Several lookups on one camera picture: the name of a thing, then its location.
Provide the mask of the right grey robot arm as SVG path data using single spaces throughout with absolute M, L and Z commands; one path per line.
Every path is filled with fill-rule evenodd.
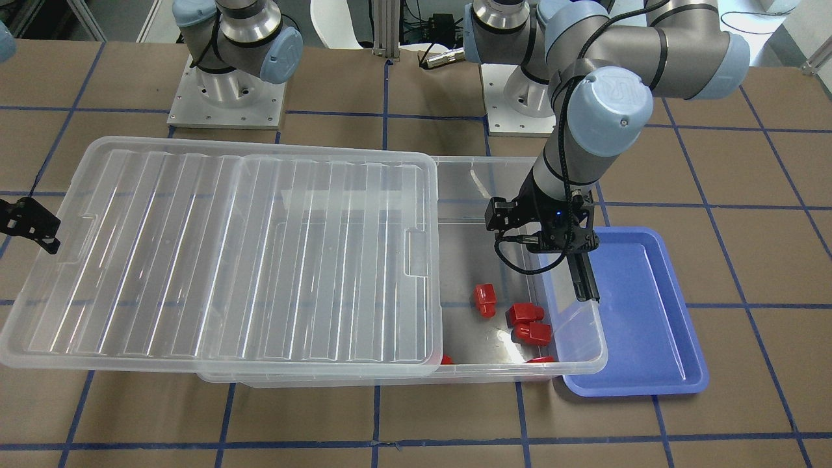
M 300 64 L 302 35 L 276 1 L 174 1 L 172 15 L 202 101 L 220 109 L 253 103 L 258 85 L 286 83 Z M 32 198 L 33 189 L 15 203 L 2 200 L 2 233 L 57 254 L 60 219 Z

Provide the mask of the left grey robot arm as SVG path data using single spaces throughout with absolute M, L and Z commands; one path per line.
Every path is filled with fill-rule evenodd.
M 745 80 L 751 48 L 720 29 L 715 1 L 645 1 L 612 17 L 598 1 L 474 1 L 467 60 L 516 65 L 556 123 L 516 198 L 493 198 L 487 230 L 531 222 L 553 238 L 579 223 L 579 198 L 627 151 L 655 98 L 721 99 Z

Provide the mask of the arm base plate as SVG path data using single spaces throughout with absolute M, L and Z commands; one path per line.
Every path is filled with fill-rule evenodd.
M 520 65 L 480 66 L 488 133 L 497 137 L 548 137 L 559 119 L 549 101 L 549 86 L 527 77 Z
M 176 128 L 277 130 L 287 85 L 262 82 L 235 70 L 211 74 L 190 67 L 179 80 L 167 124 Z

